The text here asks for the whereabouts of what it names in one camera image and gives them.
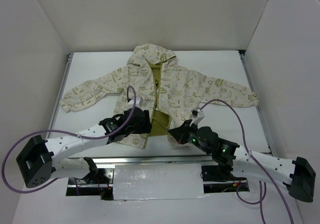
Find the cream jacket with green print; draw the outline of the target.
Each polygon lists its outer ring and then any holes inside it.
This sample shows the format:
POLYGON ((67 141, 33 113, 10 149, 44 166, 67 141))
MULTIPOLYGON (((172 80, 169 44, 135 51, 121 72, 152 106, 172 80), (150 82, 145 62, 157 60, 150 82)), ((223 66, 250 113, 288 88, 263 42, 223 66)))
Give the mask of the cream jacket with green print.
POLYGON ((78 112, 103 97, 118 94, 114 112, 119 114, 127 104, 128 86, 134 87, 142 97, 142 108, 149 111, 151 136, 167 135, 170 129, 182 125, 200 103, 228 103, 233 107, 259 104, 257 94, 250 88, 179 66, 173 51, 144 44, 135 47, 125 66, 66 92, 60 106, 66 112, 78 112))

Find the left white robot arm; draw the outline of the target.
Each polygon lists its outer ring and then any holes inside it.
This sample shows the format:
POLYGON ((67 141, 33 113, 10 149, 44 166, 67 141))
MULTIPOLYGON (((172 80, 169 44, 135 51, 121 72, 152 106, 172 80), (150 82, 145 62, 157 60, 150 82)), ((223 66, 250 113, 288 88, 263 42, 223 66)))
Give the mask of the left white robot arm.
POLYGON ((16 161, 26 187, 34 188, 50 179, 59 161, 93 147, 119 142, 131 134, 147 134, 151 127, 149 111, 135 107, 100 121, 84 134, 51 139, 34 136, 16 161))

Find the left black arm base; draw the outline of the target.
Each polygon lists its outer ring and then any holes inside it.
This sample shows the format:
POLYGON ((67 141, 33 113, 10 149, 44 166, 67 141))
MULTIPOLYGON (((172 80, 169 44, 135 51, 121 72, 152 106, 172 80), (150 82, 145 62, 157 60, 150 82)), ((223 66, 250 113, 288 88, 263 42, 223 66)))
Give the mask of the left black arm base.
POLYGON ((87 184, 99 183, 100 181, 107 185, 112 183, 112 177, 109 177, 110 173, 105 169, 99 169, 92 158, 85 157, 84 160, 87 162, 89 168, 89 173, 83 178, 87 184))

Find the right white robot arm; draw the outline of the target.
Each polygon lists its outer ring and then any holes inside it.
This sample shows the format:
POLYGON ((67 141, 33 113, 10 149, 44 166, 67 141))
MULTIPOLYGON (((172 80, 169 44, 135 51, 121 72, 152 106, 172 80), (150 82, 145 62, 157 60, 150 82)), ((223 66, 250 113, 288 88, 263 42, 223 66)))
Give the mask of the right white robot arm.
POLYGON ((316 172, 305 158, 283 159, 246 151, 243 146, 220 138, 210 127, 197 127, 191 120, 170 129, 169 134, 179 144, 192 144, 210 155, 218 164, 217 172, 222 179, 234 176, 276 183, 280 189, 287 189, 289 195, 297 200, 314 200, 316 172))

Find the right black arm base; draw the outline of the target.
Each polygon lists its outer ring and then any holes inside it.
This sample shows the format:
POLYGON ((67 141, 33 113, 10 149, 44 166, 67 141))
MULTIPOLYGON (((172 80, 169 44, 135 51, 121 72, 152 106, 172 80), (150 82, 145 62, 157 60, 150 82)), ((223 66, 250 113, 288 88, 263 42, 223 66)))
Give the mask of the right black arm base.
POLYGON ((234 176, 231 171, 232 166, 223 166, 212 160, 202 160, 200 176, 203 181, 207 182, 227 182, 227 181, 244 181, 245 177, 234 176))

